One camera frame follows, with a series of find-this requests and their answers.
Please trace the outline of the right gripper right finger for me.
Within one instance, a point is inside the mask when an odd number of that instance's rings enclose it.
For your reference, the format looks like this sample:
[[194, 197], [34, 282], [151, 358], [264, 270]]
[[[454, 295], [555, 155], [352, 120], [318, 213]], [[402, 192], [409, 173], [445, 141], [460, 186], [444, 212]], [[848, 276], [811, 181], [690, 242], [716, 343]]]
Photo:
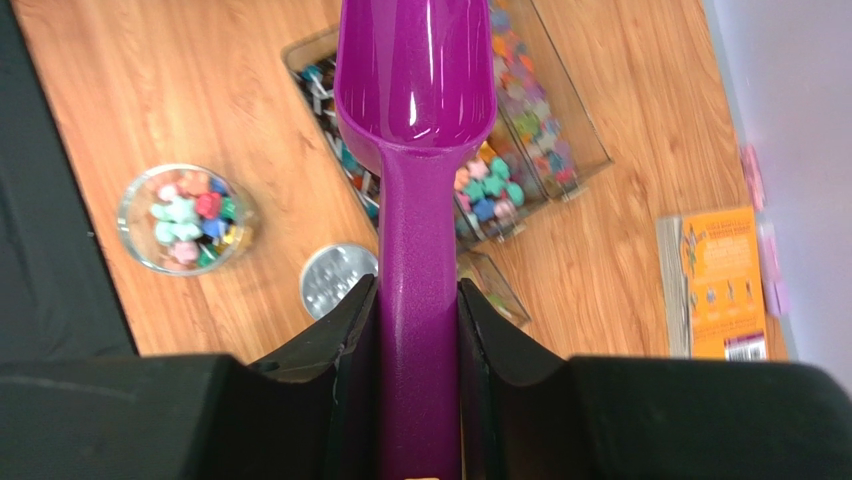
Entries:
[[847, 479], [851, 401], [796, 363], [563, 359], [458, 285], [469, 479]]

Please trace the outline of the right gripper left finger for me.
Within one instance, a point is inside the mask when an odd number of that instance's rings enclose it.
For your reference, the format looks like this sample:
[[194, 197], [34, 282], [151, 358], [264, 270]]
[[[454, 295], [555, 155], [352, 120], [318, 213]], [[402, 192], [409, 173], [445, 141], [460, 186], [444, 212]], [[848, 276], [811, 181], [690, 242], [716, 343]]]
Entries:
[[5, 479], [374, 479], [376, 281], [266, 357], [1, 368]]

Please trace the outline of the three-compartment clear candy box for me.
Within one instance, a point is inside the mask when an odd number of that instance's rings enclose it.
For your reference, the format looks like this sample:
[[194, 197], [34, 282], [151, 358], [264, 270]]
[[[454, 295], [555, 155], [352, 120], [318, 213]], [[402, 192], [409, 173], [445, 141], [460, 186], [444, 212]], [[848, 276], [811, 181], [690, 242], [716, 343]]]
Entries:
[[[612, 158], [532, 1], [492, 1], [498, 114], [493, 130], [457, 177], [457, 249], [504, 240], [555, 200], [569, 200]], [[332, 95], [337, 27], [286, 48], [282, 60], [351, 191], [377, 227], [380, 180], [360, 164], [339, 133]]]

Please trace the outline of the clear plastic jar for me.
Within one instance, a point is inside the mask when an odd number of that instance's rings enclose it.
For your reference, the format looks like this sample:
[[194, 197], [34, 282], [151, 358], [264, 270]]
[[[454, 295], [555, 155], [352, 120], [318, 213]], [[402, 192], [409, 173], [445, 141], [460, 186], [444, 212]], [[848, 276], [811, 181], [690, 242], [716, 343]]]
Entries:
[[254, 198], [202, 166], [152, 167], [136, 177], [118, 203], [116, 224], [127, 253], [156, 273], [211, 273], [246, 251], [259, 229]]

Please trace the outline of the purple plastic scoop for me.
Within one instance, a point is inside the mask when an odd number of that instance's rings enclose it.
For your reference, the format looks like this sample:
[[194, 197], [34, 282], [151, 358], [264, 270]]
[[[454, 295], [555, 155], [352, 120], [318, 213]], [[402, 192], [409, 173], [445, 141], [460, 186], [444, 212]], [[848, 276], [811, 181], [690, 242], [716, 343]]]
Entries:
[[484, 1], [346, 1], [339, 129], [380, 179], [382, 479], [462, 473], [455, 179], [497, 112]]

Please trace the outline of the single clear candy box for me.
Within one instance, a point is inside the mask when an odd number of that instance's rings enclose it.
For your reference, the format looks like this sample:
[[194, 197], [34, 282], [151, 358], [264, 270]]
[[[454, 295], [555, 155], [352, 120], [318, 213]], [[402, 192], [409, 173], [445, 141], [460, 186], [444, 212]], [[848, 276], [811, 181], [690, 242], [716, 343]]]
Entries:
[[470, 279], [492, 307], [518, 328], [530, 321], [527, 310], [490, 256], [469, 251], [457, 257], [458, 277]]

